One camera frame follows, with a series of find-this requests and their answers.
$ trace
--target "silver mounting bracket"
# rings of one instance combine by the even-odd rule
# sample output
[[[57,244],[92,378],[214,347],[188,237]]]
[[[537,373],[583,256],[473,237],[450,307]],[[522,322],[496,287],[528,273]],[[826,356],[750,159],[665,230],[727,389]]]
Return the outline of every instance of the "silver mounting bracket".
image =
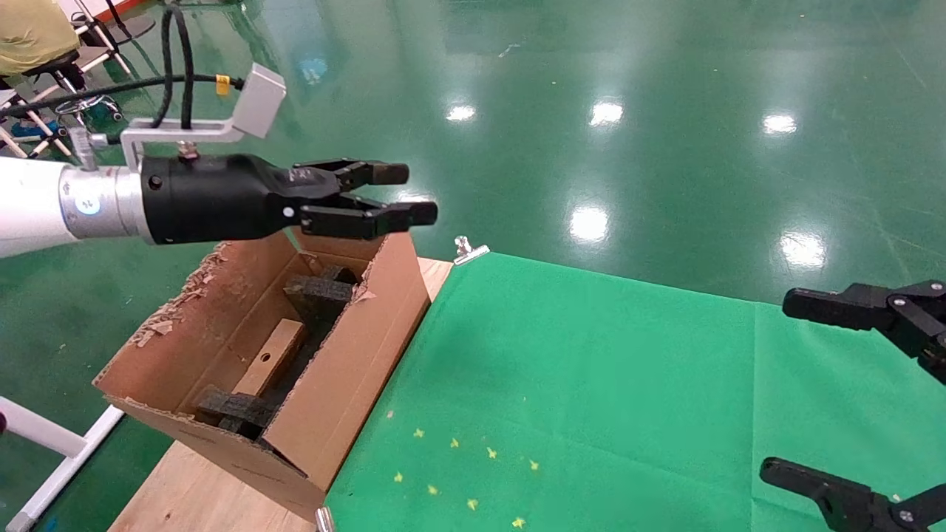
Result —
[[[482,245],[474,248],[467,237],[457,237],[453,243],[457,244],[457,257],[453,259],[453,263],[457,266],[489,253],[489,246]]]
[[[279,105],[286,97],[286,81],[269,68],[253,63],[236,101],[234,114],[226,120],[191,120],[193,129],[181,129],[181,120],[165,119],[151,128],[149,118],[135,118],[121,133],[125,164],[131,171],[141,167],[146,142],[237,142],[245,133],[263,138],[270,131]]]

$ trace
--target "screw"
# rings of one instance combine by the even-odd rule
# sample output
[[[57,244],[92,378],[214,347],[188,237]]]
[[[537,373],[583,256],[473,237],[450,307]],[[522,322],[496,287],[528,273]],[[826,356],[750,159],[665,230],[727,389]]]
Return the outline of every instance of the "screw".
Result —
[[[89,144],[91,144],[93,148],[108,148],[109,137],[105,133],[90,133]]]
[[[197,145],[189,140],[180,140],[178,141],[178,157],[192,161],[201,157],[197,153]]]

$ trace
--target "wooden table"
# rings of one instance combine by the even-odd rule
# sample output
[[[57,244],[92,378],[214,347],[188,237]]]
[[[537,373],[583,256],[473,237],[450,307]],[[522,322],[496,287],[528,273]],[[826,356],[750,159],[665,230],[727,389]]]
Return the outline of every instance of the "wooden table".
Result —
[[[433,299],[453,264],[428,258],[417,260]],[[109,532],[312,532],[314,528],[312,523],[174,442]]]

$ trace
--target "torn cardboard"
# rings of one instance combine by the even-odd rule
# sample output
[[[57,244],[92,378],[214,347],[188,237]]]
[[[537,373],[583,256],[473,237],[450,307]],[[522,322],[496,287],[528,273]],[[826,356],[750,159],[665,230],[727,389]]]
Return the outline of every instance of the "torn cardboard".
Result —
[[[299,250],[284,233],[218,246],[95,385],[116,407],[312,521],[429,297],[408,234],[295,238]],[[280,320],[300,319],[283,294],[286,281],[330,266],[350,268],[362,282],[262,444],[196,421],[202,390],[233,391]]]

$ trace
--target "yellow label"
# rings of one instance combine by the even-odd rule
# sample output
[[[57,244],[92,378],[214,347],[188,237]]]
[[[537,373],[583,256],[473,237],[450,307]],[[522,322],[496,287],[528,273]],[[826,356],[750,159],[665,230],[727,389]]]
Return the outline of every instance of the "yellow label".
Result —
[[[217,74],[217,94],[218,96],[227,96],[230,94],[230,77]]]

